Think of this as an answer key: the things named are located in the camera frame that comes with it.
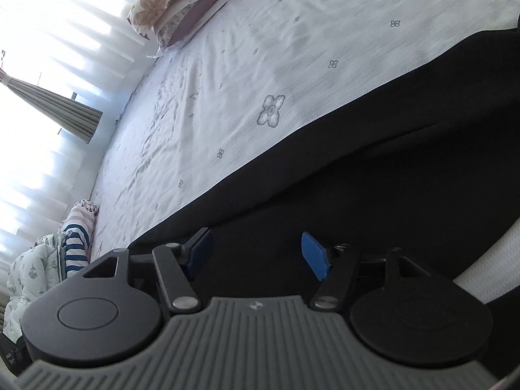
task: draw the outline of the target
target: wall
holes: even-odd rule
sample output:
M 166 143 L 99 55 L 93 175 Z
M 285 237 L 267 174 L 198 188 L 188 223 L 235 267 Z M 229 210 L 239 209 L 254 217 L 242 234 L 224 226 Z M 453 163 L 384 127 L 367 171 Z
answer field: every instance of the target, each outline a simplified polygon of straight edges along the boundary
M 84 144 L 86 154 L 72 189 L 67 213 L 79 200 L 90 198 L 99 166 L 115 131 L 115 121 L 128 103 L 132 92 L 134 92 L 143 75 L 153 66 L 156 59 L 147 57 L 147 55 L 155 54 L 157 47 L 155 43 L 149 43 L 144 46 L 142 53 L 135 60 L 132 70 L 123 79 L 117 92 L 109 96 L 110 102 L 102 106 L 101 104 L 92 104 L 103 111 L 103 116 L 90 143 L 88 145 Z

